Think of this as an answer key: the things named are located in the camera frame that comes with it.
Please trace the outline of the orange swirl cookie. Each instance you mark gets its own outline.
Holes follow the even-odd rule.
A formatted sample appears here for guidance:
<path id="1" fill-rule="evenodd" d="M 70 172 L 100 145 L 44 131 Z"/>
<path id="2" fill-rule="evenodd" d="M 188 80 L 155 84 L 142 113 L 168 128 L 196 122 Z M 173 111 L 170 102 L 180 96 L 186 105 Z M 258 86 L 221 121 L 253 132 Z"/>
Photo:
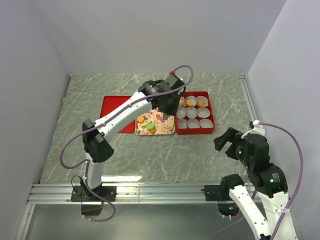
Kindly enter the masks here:
<path id="1" fill-rule="evenodd" d="M 199 101 L 197 102 L 197 105 L 198 105 L 199 107 L 205 107 L 205 106 L 206 106 L 206 102 L 205 102 L 205 101 L 202 101 L 202 100 L 199 100 Z"/>

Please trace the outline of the orange flower cookie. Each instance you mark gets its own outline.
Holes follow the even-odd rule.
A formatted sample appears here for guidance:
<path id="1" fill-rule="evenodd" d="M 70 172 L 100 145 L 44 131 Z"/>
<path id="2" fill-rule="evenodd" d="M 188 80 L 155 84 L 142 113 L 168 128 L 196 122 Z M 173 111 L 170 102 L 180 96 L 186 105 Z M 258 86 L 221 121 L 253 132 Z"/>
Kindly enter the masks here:
<path id="1" fill-rule="evenodd" d="M 144 115 L 140 115 L 139 117 L 137 117 L 136 121 L 138 123 L 143 123 L 145 120 L 147 120 L 147 118 Z"/>

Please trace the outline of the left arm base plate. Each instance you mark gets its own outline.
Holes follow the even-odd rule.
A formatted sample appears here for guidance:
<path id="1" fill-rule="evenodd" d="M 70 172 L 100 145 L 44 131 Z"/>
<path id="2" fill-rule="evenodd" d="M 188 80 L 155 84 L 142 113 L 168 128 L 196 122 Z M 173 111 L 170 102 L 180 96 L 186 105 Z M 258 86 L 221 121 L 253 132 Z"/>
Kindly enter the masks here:
<path id="1" fill-rule="evenodd" d="M 114 202 L 117 194 L 116 186 L 98 186 L 95 189 L 91 190 L 96 195 L 110 201 Z M 71 202 L 98 202 L 101 201 L 100 198 L 92 194 L 86 186 L 76 185 L 73 187 L 71 193 Z"/>

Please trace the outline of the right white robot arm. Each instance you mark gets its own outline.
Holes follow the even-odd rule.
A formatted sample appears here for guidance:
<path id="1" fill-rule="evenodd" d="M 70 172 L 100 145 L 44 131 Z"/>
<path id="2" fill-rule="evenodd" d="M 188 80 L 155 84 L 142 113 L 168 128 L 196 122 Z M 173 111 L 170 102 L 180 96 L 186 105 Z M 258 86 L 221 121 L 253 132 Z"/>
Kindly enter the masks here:
<path id="1" fill-rule="evenodd" d="M 225 176 L 220 182 L 220 194 L 233 200 L 257 240 L 296 240 L 298 238 L 287 203 L 290 200 L 284 172 L 271 163 L 265 129 L 255 121 L 251 129 L 242 133 L 230 127 L 214 139 L 214 147 L 221 151 L 230 146 L 226 155 L 240 161 L 265 213 L 261 213 L 243 179 L 238 174 Z"/>

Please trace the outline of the round yellow biscuit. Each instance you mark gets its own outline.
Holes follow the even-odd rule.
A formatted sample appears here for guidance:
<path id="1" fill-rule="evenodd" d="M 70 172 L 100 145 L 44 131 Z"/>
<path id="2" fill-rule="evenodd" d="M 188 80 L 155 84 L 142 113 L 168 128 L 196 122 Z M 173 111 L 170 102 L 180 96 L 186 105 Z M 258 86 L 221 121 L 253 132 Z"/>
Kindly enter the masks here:
<path id="1" fill-rule="evenodd" d="M 190 101 L 190 100 L 187 100 L 187 101 L 186 101 L 186 105 L 187 105 L 188 107 L 193 107 L 193 106 L 194 106 L 194 102 L 193 102 L 193 101 Z"/>

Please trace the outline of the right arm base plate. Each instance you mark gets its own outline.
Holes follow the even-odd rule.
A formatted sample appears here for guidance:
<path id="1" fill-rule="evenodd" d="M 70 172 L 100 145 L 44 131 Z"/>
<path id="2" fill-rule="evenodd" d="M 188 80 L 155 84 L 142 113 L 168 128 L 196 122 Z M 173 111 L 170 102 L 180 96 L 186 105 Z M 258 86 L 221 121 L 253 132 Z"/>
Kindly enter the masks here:
<path id="1" fill-rule="evenodd" d="M 204 192 L 206 202 L 224 201 L 226 199 L 220 185 L 205 185 L 201 190 Z"/>

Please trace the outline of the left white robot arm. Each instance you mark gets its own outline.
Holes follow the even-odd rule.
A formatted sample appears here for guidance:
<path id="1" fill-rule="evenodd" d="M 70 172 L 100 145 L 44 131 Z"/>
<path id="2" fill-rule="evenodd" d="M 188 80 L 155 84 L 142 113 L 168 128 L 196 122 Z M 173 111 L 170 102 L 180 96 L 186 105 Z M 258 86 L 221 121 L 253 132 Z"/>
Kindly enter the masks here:
<path id="1" fill-rule="evenodd" d="M 83 181 L 87 183 L 82 191 L 85 198 L 95 201 L 100 197 L 104 162 L 114 154 L 114 149 L 109 144 L 112 138 L 137 117 L 153 109 L 158 109 L 167 116 L 174 116 L 182 94 L 178 91 L 166 95 L 163 93 L 185 91 L 184 84 L 174 73 L 165 80 L 146 81 L 125 103 L 106 116 L 94 122 L 89 119 L 83 122 L 83 131 L 95 128 L 82 136 L 85 155 L 89 159 L 88 170 L 83 177 Z"/>

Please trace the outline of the green macaron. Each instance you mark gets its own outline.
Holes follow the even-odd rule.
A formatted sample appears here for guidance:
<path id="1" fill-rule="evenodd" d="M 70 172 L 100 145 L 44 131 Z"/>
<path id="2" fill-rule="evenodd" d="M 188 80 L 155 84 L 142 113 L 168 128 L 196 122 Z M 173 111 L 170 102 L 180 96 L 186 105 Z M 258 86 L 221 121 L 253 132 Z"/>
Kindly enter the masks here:
<path id="1" fill-rule="evenodd" d="M 153 123 L 149 123 L 149 124 L 146 125 L 145 128 L 146 128 L 147 130 L 152 130 L 154 127 L 155 127 L 155 125 L 154 125 Z"/>

